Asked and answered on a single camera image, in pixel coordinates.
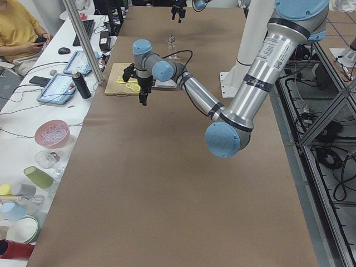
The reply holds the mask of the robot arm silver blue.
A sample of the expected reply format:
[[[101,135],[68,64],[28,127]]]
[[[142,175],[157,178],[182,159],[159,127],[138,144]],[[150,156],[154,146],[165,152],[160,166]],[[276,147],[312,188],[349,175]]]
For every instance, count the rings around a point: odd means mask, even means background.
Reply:
[[[180,63],[164,60],[152,51],[151,42],[138,39],[132,45],[140,103],[146,105],[153,80],[173,80],[191,102],[212,120],[205,132],[209,151],[230,157],[245,148],[254,128],[253,118],[298,45],[324,38],[328,1],[275,1],[267,36],[245,74],[229,107],[219,102]]]
[[[186,13],[185,7],[187,7],[186,0],[174,0],[171,2],[172,2],[171,19],[174,20],[176,15],[178,15],[178,23],[181,23],[182,20],[185,18],[185,13]],[[192,7],[195,12],[201,12],[206,8],[209,2],[210,1],[193,0]]]

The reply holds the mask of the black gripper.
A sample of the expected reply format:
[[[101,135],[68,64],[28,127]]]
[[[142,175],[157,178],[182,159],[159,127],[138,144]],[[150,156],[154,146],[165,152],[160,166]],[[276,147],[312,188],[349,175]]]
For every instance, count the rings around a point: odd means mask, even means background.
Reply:
[[[172,14],[172,20],[175,20],[175,16],[176,14],[179,15],[179,23],[182,22],[182,20],[185,18],[185,7],[186,5],[177,5],[177,4],[173,4],[172,5],[172,9],[171,9],[171,14]]]
[[[154,79],[152,76],[146,78],[138,77],[137,81],[141,88],[139,93],[139,101],[143,106],[146,106],[148,94],[151,93],[152,86],[154,85]]]

